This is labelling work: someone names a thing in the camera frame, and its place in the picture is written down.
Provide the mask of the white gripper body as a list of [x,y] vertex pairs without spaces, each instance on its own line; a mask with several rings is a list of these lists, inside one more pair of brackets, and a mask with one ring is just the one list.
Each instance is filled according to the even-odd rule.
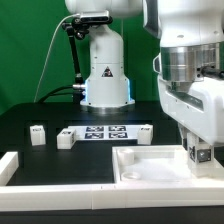
[[163,111],[212,146],[224,146],[224,81],[205,77],[188,92],[172,91],[158,78]]

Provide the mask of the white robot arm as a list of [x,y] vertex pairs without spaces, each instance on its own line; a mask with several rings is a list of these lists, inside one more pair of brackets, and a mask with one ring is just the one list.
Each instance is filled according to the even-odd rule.
[[211,146],[224,145],[224,0],[65,0],[72,27],[90,36],[90,75],[81,105],[116,109],[131,103],[124,75],[123,39],[108,26],[114,19],[143,16],[135,44],[157,49],[163,111],[186,133]]

